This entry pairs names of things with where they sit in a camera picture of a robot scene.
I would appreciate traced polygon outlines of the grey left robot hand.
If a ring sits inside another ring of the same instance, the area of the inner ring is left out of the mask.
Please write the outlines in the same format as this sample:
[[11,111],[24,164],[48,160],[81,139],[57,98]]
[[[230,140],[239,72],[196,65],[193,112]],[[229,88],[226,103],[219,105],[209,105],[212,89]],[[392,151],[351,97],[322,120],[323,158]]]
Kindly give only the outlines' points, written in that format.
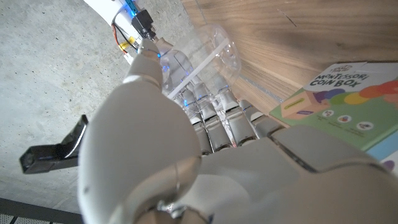
[[143,40],[123,83],[87,125],[78,159],[85,223],[396,223],[397,177],[309,126],[203,156],[160,90]]

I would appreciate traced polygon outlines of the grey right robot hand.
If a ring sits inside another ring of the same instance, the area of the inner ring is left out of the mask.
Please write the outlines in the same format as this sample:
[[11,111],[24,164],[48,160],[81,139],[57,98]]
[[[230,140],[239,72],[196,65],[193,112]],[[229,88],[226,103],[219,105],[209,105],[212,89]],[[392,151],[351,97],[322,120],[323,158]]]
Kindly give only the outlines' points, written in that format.
[[188,57],[183,52],[175,50],[164,38],[156,40],[155,44],[160,52],[162,93],[168,95],[193,72],[193,67]]

